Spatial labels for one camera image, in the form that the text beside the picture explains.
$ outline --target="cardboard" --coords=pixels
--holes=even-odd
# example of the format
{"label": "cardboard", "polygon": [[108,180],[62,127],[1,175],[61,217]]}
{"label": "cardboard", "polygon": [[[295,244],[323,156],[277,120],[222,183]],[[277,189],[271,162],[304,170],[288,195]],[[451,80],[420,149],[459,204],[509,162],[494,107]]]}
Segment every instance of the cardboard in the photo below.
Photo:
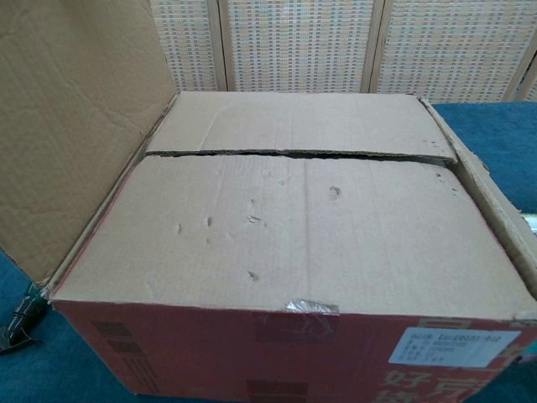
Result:
{"label": "cardboard", "polygon": [[54,295],[268,311],[297,298],[372,315],[537,312],[447,168],[259,155],[146,157]]}
{"label": "cardboard", "polygon": [[0,245],[44,285],[174,95],[149,1],[0,6]]}
{"label": "cardboard", "polygon": [[[181,94],[54,306],[136,393],[476,393],[537,337],[524,271],[537,241],[427,102],[384,97],[307,96],[311,125],[302,94]],[[331,102],[378,112],[357,107],[343,124]],[[307,118],[263,117],[279,104]],[[374,137],[356,131],[373,125]]]}
{"label": "cardboard", "polygon": [[0,10],[0,245],[132,392],[446,403],[537,337],[537,240],[427,102],[172,106],[148,1]]}
{"label": "cardboard", "polygon": [[175,155],[214,150],[456,160],[417,98],[384,94],[182,92],[147,148]]}

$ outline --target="blue carpet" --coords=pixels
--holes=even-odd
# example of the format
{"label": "blue carpet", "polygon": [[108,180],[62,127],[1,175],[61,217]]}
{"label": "blue carpet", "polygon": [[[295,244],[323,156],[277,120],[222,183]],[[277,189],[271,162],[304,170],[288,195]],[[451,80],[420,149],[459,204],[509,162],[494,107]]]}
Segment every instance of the blue carpet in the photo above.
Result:
{"label": "blue carpet", "polygon": [[522,212],[537,212],[537,102],[435,105]]}
{"label": "blue carpet", "polygon": [[[514,205],[537,212],[537,103],[436,106],[463,141],[487,164]],[[0,253],[0,323],[8,323],[28,280]],[[127,392],[57,312],[33,336],[44,340],[0,357],[2,403],[20,401],[117,403],[200,402],[134,396]],[[537,364],[512,365],[467,403],[537,401]]]}

